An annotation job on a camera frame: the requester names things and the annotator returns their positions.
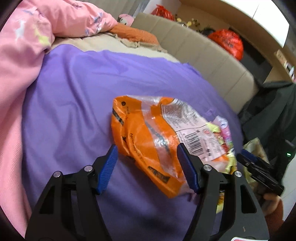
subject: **pink blanket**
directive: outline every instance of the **pink blanket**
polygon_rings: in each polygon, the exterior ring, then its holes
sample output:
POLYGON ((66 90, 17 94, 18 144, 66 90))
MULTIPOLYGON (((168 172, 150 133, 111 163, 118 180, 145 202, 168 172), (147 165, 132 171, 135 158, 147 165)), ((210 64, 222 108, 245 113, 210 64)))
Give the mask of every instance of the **pink blanket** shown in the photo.
POLYGON ((21 178, 26 89, 38 76, 55 36, 91 36, 116 24, 90 3, 23 0, 0 32, 0 206, 22 236, 31 215, 21 178))

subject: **pink plush toy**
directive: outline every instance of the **pink plush toy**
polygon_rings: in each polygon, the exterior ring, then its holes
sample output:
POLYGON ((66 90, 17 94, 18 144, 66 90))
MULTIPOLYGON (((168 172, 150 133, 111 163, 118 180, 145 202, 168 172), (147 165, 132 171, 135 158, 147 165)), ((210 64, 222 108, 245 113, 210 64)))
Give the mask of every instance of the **pink plush toy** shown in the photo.
POLYGON ((118 17, 118 22, 122 23, 126 26, 131 26, 132 23, 134 22, 134 18, 131 15, 128 14, 120 14, 118 17))

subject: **yellow plastic bag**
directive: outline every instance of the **yellow plastic bag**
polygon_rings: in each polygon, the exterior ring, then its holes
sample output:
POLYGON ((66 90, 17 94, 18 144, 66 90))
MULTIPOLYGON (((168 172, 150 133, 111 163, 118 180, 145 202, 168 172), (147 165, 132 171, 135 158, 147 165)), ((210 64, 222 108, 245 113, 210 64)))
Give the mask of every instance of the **yellow plastic bag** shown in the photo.
POLYGON ((227 153, 208 122, 181 100, 120 96, 114 99, 112 113, 111 127, 119 152, 134 158, 138 168, 170 198, 192 192, 177 158, 180 142, 204 164, 228 164, 227 153))

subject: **purple fabric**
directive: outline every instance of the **purple fabric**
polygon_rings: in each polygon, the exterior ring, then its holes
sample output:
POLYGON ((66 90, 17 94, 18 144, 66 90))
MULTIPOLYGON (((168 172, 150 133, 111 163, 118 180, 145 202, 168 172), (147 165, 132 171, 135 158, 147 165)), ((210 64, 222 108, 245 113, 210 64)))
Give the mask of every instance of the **purple fabric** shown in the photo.
MULTIPOLYGON (((54 171, 77 172, 107 153, 112 101, 127 94, 179 98, 208 121, 220 115, 241 150, 236 114, 189 64, 61 45, 45 56, 23 105, 23 183, 32 208, 54 171)), ((168 199, 123 156, 98 201, 114 241, 183 240, 196 208, 188 195, 168 199)))

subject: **red plastic bag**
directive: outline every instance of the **red plastic bag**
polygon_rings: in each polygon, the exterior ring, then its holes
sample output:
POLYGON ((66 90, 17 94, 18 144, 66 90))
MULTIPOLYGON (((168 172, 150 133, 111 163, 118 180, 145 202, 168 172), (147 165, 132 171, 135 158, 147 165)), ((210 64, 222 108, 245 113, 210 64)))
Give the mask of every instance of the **red plastic bag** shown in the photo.
POLYGON ((175 18, 172 15, 172 13, 170 11, 168 11, 167 9, 165 9, 164 6, 158 5, 156 4, 156 8, 153 10, 153 12, 151 13, 152 15, 156 15, 156 16, 160 16, 163 18, 167 18, 169 20, 174 21, 175 18))
POLYGON ((219 44, 238 61, 242 60, 244 54, 244 46, 237 33, 228 29, 223 29, 211 33, 208 38, 219 44))

